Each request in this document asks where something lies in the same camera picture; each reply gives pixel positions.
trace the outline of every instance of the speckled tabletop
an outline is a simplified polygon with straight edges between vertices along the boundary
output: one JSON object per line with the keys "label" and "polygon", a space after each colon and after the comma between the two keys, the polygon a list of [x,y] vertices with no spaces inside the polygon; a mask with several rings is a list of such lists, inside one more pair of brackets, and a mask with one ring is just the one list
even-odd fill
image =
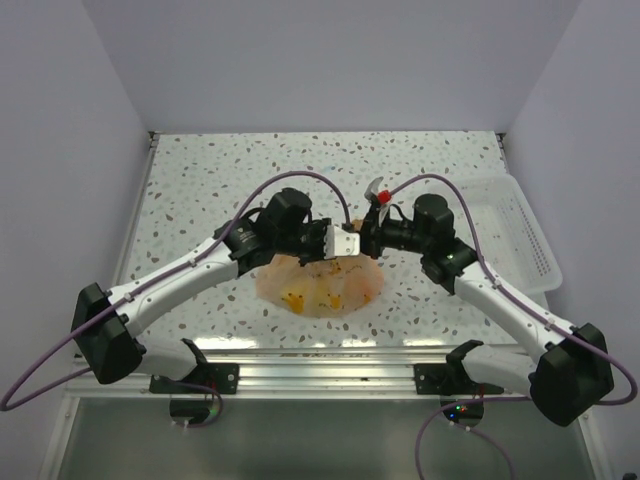
{"label": "speckled tabletop", "polygon": [[[420,172],[469,177],[505,173],[505,164],[493,132],[163,134],[125,279],[185,254],[231,218],[258,184],[299,169],[332,179],[358,218],[366,212],[363,193],[374,177],[383,175],[386,188]],[[287,185],[309,193],[315,218],[342,222],[334,194],[312,179],[276,184],[260,202]],[[397,202],[405,203],[406,213],[416,192],[408,195]],[[277,308],[256,296],[250,274],[200,293],[146,334],[192,338],[203,349],[456,345],[471,338],[514,343],[480,311],[431,284],[415,255],[385,251],[381,266],[382,295],[344,318],[309,319]]]}

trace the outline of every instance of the white wall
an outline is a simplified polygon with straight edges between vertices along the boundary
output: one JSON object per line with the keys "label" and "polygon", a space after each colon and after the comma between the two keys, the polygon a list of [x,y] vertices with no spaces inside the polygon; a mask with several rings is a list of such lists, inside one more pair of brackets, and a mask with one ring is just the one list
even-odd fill
{"label": "white wall", "polygon": [[495,129],[579,0],[84,0],[149,129]]}
{"label": "white wall", "polygon": [[[640,2],[583,0],[507,134],[564,273],[552,306],[640,377]],[[616,377],[618,394],[626,394]],[[640,473],[640,403],[598,409],[615,478]]]}
{"label": "white wall", "polygon": [[[0,394],[110,282],[146,133],[79,0],[0,2]],[[70,366],[66,350],[23,393]],[[0,414],[3,478],[33,479],[60,391]]]}

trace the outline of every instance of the gray floor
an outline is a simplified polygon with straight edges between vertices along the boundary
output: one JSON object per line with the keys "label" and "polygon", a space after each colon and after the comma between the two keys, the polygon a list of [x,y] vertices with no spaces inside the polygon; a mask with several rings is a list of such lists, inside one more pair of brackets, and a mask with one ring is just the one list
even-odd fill
{"label": "gray floor", "polygon": [[[227,402],[219,423],[170,426],[168,401],[85,400],[62,479],[415,479],[413,444],[434,401]],[[531,404],[486,406],[480,427],[514,459],[519,480],[593,478],[577,425],[560,428]],[[500,454],[442,421],[427,430],[425,474],[507,479]]]}

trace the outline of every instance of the white plastic basket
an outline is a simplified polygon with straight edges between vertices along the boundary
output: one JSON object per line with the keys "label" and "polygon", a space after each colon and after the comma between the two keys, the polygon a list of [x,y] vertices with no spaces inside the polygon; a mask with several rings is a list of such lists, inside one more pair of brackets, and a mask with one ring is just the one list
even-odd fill
{"label": "white plastic basket", "polygon": [[[485,258],[509,283],[532,295],[558,288],[562,273],[533,211],[511,175],[452,178],[469,205]],[[432,180],[429,192],[447,199],[457,235],[473,246],[460,202]]]}

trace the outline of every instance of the orange plastic bag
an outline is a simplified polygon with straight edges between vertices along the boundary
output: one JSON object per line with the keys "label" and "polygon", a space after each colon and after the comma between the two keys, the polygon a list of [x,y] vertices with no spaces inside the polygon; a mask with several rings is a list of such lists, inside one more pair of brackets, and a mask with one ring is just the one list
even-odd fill
{"label": "orange plastic bag", "polygon": [[305,317],[341,317],[375,299],[384,276],[365,255],[339,257],[301,267],[298,259],[276,255],[256,280],[258,296]]}

